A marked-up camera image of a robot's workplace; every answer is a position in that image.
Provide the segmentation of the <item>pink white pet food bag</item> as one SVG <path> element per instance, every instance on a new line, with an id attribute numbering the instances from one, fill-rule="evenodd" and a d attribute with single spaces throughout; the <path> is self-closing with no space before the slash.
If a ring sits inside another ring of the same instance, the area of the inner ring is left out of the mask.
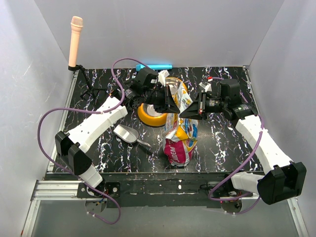
<path id="1" fill-rule="evenodd" d="M 198 141 L 199 121 L 180 118 L 179 114 L 167 114 L 162 148 L 173 166 L 184 167 L 191 161 Z"/>

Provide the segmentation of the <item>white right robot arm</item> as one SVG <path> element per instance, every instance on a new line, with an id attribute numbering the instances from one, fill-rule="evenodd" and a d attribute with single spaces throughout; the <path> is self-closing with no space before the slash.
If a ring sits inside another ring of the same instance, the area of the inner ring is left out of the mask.
<path id="1" fill-rule="evenodd" d="M 246 194 L 258 194 L 264 203 L 271 205 L 302 193 L 307 169 L 302 162 L 294 162 L 276 144 L 257 110 L 244 103 L 240 96 L 211 96 L 199 93 L 196 100 L 180 113 L 186 119 L 204 119 L 209 113 L 223 113 L 236 123 L 235 129 L 252 147 L 248 158 L 224 180 L 208 192 L 210 200 L 216 200 L 214 192 L 223 187 L 229 196 L 241 190 Z M 253 156 L 259 159 L 264 175 L 242 171 Z"/>

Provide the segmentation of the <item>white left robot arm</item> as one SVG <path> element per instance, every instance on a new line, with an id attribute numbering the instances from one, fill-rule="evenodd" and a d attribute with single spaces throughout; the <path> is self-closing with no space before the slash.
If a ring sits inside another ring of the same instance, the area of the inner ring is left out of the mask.
<path id="1" fill-rule="evenodd" d="M 157 83 L 154 87 L 117 87 L 105 102 L 77 127 L 55 135 L 57 156 L 70 172 L 88 186 L 93 197 L 101 197 L 105 181 L 86 155 L 91 145 L 113 124 L 125 117 L 129 110 L 142 104 L 153 105 L 158 113 L 176 113 L 178 109 L 168 84 Z"/>

